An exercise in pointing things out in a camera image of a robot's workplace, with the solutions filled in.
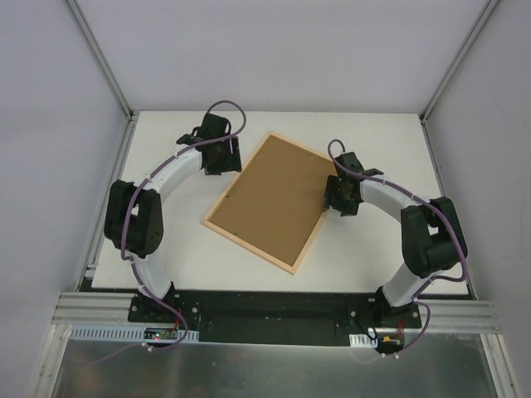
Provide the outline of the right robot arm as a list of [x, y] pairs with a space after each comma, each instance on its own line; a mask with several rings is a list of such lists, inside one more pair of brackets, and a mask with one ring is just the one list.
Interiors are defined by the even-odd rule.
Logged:
[[411, 310], [427, 285], [442, 279], [467, 278], [468, 248], [455, 205], [448, 197], [425, 199], [391, 182], [376, 168], [365, 169], [353, 152], [333, 159], [335, 175], [327, 177], [323, 210], [356, 216], [369, 204], [400, 224], [403, 263], [375, 293], [371, 321], [392, 327]]

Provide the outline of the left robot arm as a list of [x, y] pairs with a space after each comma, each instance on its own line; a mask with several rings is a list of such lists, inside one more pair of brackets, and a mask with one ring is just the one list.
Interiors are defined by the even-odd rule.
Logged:
[[149, 298], [146, 311], [165, 323], [175, 313], [167, 297], [173, 282], [160, 255], [164, 234], [163, 203], [183, 183], [203, 171], [221, 175], [241, 171], [237, 133], [231, 122], [206, 113], [199, 126], [178, 138], [170, 154], [153, 170], [134, 181], [116, 180], [110, 187], [104, 235], [129, 263], [139, 292]]

